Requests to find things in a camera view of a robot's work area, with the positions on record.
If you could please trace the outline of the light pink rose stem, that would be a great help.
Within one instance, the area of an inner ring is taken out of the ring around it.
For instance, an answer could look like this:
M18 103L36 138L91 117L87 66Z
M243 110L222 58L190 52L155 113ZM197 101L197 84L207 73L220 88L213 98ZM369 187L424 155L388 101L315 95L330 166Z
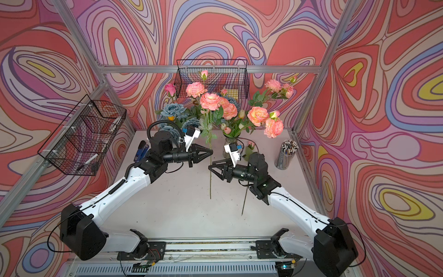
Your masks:
M243 156L243 158L244 158L244 160L245 160L246 162L249 161L249 157L250 157L250 155L251 155L252 153L254 153L255 149L256 149L256 144L255 144L255 142L252 141L252 140L248 140L248 146L245 148L245 151L246 151L246 152L245 152L245 154L244 154L244 156ZM242 205L242 212L241 212L241 215L244 214L245 205L246 205L246 199L247 199L247 194L248 194L248 188L246 188L246 190L245 190L245 197L244 197L244 200L243 200L243 205Z

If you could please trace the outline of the pink peach rose spray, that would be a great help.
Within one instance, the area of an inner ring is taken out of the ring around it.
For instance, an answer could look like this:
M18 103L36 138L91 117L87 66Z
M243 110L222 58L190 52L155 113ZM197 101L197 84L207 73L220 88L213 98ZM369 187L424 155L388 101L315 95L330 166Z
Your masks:
M206 81L209 73L207 70L199 72L201 81L197 81L189 84L186 87L186 95L192 98L197 106L200 108L200 124L199 129L201 135L205 138L206 144L212 149L212 140L216 138L216 135L212 133L214 126L213 113L221 111L220 96L216 93L209 93L206 88Z

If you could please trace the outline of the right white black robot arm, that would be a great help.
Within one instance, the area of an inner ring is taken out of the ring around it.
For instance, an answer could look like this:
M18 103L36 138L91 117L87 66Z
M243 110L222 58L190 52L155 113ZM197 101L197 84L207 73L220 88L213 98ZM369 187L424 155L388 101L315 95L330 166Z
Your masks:
M292 196L268 173L263 154L251 154L246 166L225 159L213 162L208 169L227 182L245 181L258 200L283 213L305 232L307 238L291 235L288 228L276 232L267 247L275 257L304 257L326 277L341 276L357 259L358 250L348 223L338 217L330 219Z

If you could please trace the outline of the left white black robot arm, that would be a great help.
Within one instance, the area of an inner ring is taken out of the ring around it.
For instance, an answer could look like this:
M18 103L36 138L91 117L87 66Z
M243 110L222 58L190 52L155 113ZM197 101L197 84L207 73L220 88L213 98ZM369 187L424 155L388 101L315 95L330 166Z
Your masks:
M89 260L102 252L125 253L135 260L146 259L150 253L148 239L136 229L129 233L113 233L102 226L122 204L142 189L167 173L171 163L187 163L190 167L210 157L213 151L194 143L201 130L189 126L180 129L177 124L164 120L179 136L166 130L154 135L147 130L150 148L146 154L130 164L124 176L96 197L80 205L70 204L61 212L56 226L60 240L81 260Z

